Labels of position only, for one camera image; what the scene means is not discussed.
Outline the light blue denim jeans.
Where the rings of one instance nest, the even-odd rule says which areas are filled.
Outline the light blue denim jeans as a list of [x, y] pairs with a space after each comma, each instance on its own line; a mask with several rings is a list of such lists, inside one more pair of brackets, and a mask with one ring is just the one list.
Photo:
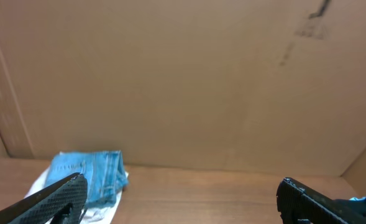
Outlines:
[[117, 194], [128, 184], [122, 152], [101, 151], [59, 153], [50, 164], [45, 186], [74, 173], [87, 180], [86, 208], [114, 206]]

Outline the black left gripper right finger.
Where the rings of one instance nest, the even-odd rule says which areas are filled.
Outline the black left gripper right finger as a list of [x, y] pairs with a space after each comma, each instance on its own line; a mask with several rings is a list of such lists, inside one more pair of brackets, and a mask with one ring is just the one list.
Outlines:
[[283, 224], [361, 224], [366, 218], [292, 178], [277, 188], [277, 210]]

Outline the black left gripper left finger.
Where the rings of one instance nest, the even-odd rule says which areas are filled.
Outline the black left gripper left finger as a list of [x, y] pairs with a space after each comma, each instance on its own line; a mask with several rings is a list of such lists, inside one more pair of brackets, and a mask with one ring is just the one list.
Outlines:
[[79, 224], [88, 183], [78, 172], [0, 211], [0, 223]]

